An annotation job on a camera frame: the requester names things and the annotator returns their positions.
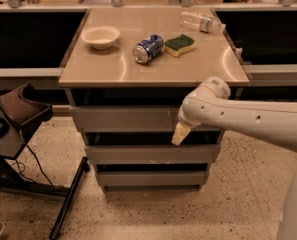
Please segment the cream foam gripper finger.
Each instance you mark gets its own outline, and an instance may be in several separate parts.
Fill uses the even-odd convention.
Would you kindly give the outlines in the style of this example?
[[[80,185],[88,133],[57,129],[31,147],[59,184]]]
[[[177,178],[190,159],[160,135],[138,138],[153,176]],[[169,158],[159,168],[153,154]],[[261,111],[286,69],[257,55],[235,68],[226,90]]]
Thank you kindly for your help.
[[[179,146],[182,141],[189,135],[191,129],[184,124],[178,122],[172,137],[171,143]]]

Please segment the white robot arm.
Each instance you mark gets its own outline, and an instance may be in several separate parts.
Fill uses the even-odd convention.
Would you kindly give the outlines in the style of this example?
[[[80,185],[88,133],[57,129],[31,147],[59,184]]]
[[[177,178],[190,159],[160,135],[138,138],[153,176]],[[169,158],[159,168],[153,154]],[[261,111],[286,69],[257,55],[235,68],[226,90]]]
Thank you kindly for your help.
[[[210,77],[183,100],[172,138],[175,145],[201,125],[219,127],[297,152],[297,102],[231,100],[230,88]],[[297,240],[297,172],[287,192],[276,240]]]

